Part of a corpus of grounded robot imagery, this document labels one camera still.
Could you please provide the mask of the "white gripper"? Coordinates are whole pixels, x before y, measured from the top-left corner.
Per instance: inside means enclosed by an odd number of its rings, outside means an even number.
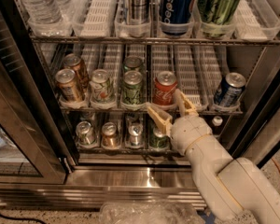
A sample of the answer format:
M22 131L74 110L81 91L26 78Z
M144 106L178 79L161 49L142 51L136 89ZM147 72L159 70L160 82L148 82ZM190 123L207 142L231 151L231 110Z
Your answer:
M175 90L175 101L182 118L177 119L173 126L173 117L169 113L152 103L146 103L146 107L161 133L170 135L173 148L180 155L184 155L194 141L211 134L212 130L206 121L198 116L196 106L180 89Z

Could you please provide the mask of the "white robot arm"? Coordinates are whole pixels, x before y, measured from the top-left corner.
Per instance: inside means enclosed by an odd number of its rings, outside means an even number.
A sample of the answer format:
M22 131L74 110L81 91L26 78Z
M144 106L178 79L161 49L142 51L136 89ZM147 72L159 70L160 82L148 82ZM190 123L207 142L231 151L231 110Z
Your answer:
M215 217L226 221L249 210L258 224L280 224L280 194L263 172L246 158L234 159L182 91L175 91L175 101L177 119L152 103L147 112L189 160L193 181Z

